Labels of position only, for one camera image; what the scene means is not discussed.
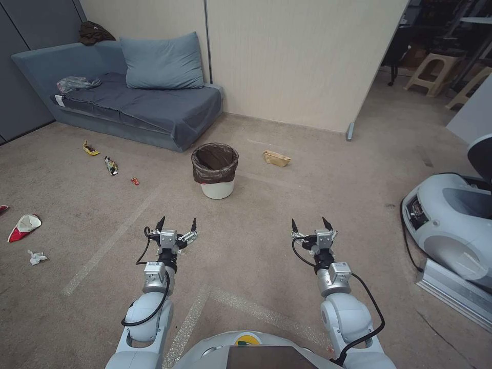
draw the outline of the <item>table leg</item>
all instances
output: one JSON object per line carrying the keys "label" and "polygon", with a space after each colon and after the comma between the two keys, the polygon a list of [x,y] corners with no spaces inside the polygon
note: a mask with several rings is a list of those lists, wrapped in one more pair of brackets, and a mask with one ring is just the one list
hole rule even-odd
{"label": "table leg", "polygon": [[485,49],[488,47],[488,45],[490,45],[490,43],[492,43],[492,31],[488,34],[487,38],[485,39],[485,41],[483,42],[483,44],[480,45],[480,47],[477,49],[477,51],[475,52],[475,54],[473,54],[473,56],[471,57],[470,61],[466,65],[466,67],[463,68],[461,70],[460,74],[458,74],[456,76],[455,80],[451,84],[451,89],[453,89],[453,90],[456,91],[456,89],[455,89],[456,86],[459,85],[461,83],[461,81],[463,81],[463,78],[471,70],[471,68],[477,62],[477,60],[480,57],[480,55],[482,55],[482,53],[485,51]]}

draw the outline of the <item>carpet floor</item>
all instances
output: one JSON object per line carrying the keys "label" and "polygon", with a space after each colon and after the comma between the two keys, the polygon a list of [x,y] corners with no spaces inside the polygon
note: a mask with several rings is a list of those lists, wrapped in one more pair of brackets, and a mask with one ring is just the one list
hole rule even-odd
{"label": "carpet floor", "polygon": [[[290,239],[291,218],[307,233],[324,216],[339,231],[336,259],[366,281],[381,307],[379,338],[398,368],[488,368],[492,336],[415,285],[398,211],[401,198],[433,173],[474,174],[466,145],[445,128],[453,116],[445,97],[403,91],[404,77],[390,88],[388,78],[376,78],[352,142],[224,114],[195,144],[224,142],[239,152],[236,187],[224,200],[206,198],[193,181],[193,148],[176,153],[57,122],[1,146],[0,203],[11,207],[0,215],[2,367],[104,367],[128,305],[141,294],[143,267],[134,263],[143,229],[166,215],[165,227],[180,232],[196,217],[199,231],[178,259],[168,363],[205,337],[241,329],[332,357],[316,276]],[[87,155],[85,139],[101,154]],[[269,165],[265,149],[292,162]],[[105,155],[119,166],[114,177]],[[43,225],[7,243],[26,213]],[[32,267],[27,250],[49,260]],[[145,259],[154,258],[150,248]],[[351,286],[377,326],[365,291],[356,280]],[[186,335],[181,326],[197,302],[201,314]]]}

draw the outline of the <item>beige wall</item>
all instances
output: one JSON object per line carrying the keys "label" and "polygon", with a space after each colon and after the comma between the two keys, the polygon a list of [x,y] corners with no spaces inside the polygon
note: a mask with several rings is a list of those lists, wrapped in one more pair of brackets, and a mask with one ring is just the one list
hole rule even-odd
{"label": "beige wall", "polygon": [[209,80],[203,0],[80,0],[80,4],[89,21],[116,39],[173,38],[196,31],[203,73]]}
{"label": "beige wall", "polygon": [[[196,30],[208,74],[202,0],[80,0],[116,37]],[[208,0],[214,83],[225,110],[345,132],[407,0]]]}

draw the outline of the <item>trash can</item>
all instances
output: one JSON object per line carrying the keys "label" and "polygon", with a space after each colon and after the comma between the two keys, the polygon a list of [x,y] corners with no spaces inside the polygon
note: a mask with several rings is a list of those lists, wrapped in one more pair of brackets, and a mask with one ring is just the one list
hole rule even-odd
{"label": "trash can", "polygon": [[193,179],[201,184],[203,193],[212,199],[228,197],[234,189],[239,155],[224,143],[205,143],[191,155]]}

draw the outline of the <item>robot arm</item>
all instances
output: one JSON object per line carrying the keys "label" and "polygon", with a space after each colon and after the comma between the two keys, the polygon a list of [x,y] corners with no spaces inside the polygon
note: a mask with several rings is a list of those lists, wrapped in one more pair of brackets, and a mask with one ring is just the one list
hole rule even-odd
{"label": "robot arm", "polygon": [[[360,277],[352,273],[347,263],[335,262],[331,247],[337,231],[325,218],[323,223],[325,229],[305,236],[299,233],[292,220],[291,236],[295,254],[314,268],[319,292],[325,298],[321,303],[321,318],[337,355],[337,359],[332,361],[347,369],[396,369],[376,336],[384,328],[384,318]],[[295,243],[308,250],[315,263],[303,259],[297,253]],[[349,280],[352,276],[362,283],[380,315],[381,325],[376,330],[367,307],[350,294]],[[355,347],[360,343],[364,343],[365,347]]]}
{"label": "robot arm", "polygon": [[[184,235],[175,230],[163,230],[164,219],[157,223],[155,230],[144,229],[148,241],[156,241],[159,258],[156,262],[140,262],[148,242],[136,263],[145,264],[143,295],[131,304],[121,321],[124,330],[106,369],[162,368],[162,351],[173,319],[173,302],[169,296],[174,290],[177,255],[198,238],[196,219]],[[135,342],[147,345],[141,347],[141,344],[134,345]]]}

